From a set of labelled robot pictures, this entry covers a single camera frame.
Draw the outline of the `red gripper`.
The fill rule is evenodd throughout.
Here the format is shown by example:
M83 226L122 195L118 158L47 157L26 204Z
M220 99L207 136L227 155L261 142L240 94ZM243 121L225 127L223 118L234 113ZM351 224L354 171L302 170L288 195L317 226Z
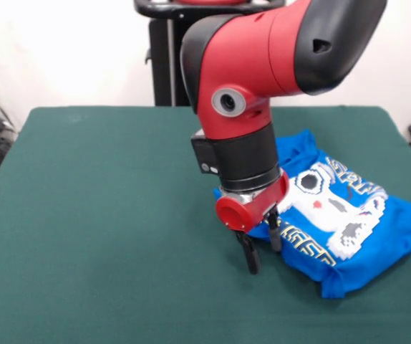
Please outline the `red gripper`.
M236 231L251 274L261 271L261 263L253 240L243 231L252 230L267 217L271 248L276 253L281 252L279 213L272 208L277 207L287 195L289 176L284 169L280 168L279 171L281 175L272 184L257 191L236 193L225 191L221 186L215 190L216 214L228 229Z

